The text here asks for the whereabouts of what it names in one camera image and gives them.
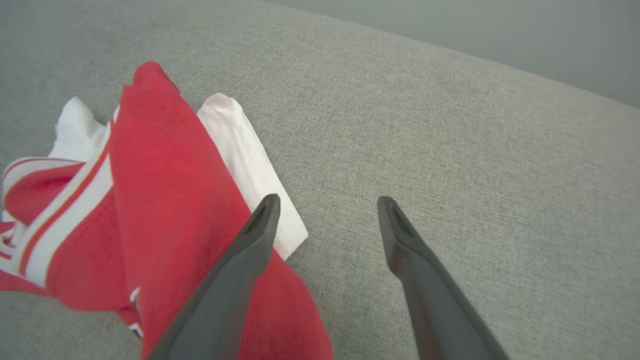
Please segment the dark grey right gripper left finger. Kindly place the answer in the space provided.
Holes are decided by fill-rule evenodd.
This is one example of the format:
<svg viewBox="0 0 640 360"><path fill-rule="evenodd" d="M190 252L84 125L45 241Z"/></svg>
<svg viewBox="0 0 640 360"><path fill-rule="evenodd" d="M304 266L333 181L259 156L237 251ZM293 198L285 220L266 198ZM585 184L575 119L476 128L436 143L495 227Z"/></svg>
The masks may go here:
<svg viewBox="0 0 640 360"><path fill-rule="evenodd" d="M280 214L278 194L261 200L147 360L238 360L254 284L270 262Z"/></svg>

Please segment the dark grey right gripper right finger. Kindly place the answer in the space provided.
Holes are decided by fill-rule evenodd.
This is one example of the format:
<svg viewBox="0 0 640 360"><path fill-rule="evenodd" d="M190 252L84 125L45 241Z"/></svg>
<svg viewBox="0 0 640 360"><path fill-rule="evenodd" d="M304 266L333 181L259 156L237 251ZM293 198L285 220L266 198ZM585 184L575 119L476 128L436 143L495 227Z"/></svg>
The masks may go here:
<svg viewBox="0 0 640 360"><path fill-rule="evenodd" d="M398 203L380 196L377 213L386 262L402 283L420 360L509 360Z"/></svg>

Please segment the red white basketball jersey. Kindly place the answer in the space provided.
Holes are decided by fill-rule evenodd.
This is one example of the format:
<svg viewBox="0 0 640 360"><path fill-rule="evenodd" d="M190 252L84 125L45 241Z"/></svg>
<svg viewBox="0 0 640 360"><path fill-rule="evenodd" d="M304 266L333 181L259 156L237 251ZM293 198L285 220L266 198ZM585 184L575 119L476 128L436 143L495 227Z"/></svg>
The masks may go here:
<svg viewBox="0 0 640 360"><path fill-rule="evenodd" d="M260 202L280 200L270 261L254 282L237 360L333 360L329 335L286 260L308 238L242 106L194 111L155 62L122 89L107 125L77 97L46 157L1 177L0 291L114 312L147 360Z"/></svg>

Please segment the grey fabric sofa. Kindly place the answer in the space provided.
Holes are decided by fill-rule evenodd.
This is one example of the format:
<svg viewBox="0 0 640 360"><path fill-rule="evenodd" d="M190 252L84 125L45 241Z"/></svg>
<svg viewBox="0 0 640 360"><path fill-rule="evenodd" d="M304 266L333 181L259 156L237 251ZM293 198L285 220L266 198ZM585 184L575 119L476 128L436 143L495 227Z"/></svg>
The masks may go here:
<svg viewBox="0 0 640 360"><path fill-rule="evenodd" d="M236 99L310 237L288 259L336 360L416 360L378 196L512 360L640 360L640 109L254 0L0 0L0 173L64 104L101 122L147 60Z"/></svg>

